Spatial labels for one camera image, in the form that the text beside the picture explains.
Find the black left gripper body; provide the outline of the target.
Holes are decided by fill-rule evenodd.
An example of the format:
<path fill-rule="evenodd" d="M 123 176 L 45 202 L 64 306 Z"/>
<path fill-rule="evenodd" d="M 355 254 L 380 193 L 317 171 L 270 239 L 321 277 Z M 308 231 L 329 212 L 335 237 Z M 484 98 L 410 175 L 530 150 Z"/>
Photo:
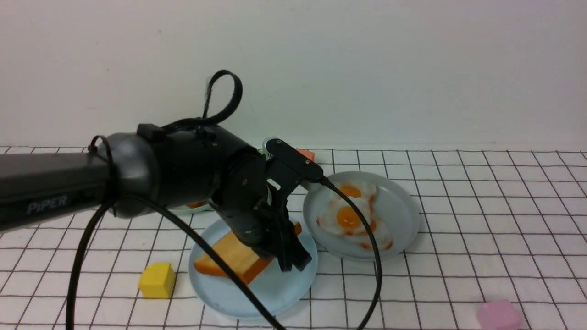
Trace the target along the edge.
<path fill-rule="evenodd" d="M 277 229 L 277 208 L 270 204 L 275 192 L 266 181 L 266 159 L 256 150 L 231 156 L 221 181 L 210 198 L 212 208 L 239 242 L 261 257 L 284 257 Z"/>

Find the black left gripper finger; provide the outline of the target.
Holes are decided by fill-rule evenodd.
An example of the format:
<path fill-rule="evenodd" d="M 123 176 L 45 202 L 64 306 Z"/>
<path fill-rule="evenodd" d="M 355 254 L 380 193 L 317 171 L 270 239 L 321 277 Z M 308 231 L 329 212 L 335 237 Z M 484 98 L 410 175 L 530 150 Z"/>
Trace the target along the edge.
<path fill-rule="evenodd" d="M 286 216 L 279 216 L 273 226 L 273 244 L 275 257 L 282 272 L 290 272 L 294 268 L 304 271 L 312 261 L 310 253 L 300 242 L 299 236 L 303 232 L 300 223 L 292 222 Z"/>

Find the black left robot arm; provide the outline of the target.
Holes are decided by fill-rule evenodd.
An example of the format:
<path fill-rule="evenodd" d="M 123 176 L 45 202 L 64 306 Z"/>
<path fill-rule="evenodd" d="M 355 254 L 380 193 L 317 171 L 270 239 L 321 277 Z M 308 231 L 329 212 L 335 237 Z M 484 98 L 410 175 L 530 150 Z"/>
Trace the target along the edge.
<path fill-rule="evenodd" d="M 293 233 L 283 193 L 267 182 L 266 159 L 220 126 L 163 133 L 140 125 L 86 153 L 1 156 L 1 232 L 98 207 L 116 199 L 116 217 L 153 213 L 140 196 L 174 209 L 206 201 L 239 241 L 283 271 L 311 256 Z"/>

